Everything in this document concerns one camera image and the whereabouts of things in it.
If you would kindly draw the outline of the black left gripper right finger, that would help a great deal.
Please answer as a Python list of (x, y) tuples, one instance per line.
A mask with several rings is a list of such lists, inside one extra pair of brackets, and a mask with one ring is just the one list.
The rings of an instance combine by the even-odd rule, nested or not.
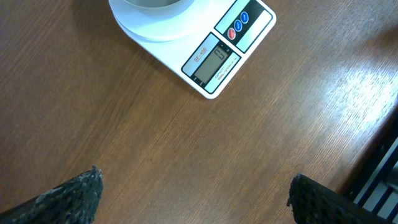
[(302, 174), (296, 175), (290, 184), (287, 206), (298, 224), (389, 223)]

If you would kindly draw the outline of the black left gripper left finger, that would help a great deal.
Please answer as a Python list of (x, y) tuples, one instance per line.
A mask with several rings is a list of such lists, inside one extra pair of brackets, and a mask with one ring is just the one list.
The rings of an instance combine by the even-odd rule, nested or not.
[(1, 223), (90, 224), (100, 204), (103, 174), (93, 166), (80, 175), (1, 213)]

